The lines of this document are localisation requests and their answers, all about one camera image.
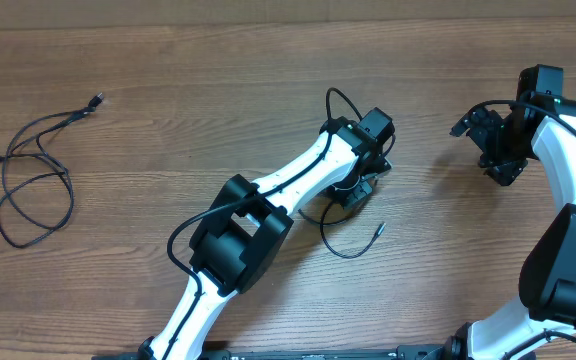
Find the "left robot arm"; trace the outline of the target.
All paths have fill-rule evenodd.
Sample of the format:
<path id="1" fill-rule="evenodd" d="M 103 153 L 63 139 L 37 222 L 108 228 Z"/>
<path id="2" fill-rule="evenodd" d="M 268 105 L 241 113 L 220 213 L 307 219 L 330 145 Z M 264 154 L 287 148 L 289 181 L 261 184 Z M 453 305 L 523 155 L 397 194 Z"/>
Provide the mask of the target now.
<path id="1" fill-rule="evenodd" d="M 227 302 L 266 272 L 287 237 L 292 216 L 319 194 L 346 211 L 361 206 L 391 164 L 393 120 L 374 108 L 359 121 L 328 119 L 315 143 L 274 173 L 230 178 L 208 211 L 192 218 L 189 281 L 164 330 L 144 341 L 140 359 L 197 359 Z"/>

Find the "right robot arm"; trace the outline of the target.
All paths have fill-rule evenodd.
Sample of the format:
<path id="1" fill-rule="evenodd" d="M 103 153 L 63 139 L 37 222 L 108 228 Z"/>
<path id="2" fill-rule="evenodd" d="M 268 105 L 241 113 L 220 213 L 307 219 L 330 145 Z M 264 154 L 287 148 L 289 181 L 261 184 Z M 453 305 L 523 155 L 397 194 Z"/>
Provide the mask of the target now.
<path id="1" fill-rule="evenodd" d="M 524 69 L 501 117 L 496 101 L 474 105 L 451 128 L 481 150 L 479 166 L 511 185 L 529 160 L 539 161 L 556 216 L 522 265 L 518 294 L 493 315 L 464 324 L 439 359 L 533 359 L 557 339 L 576 344 L 576 101 L 563 95 L 564 71 L 537 64 Z"/>

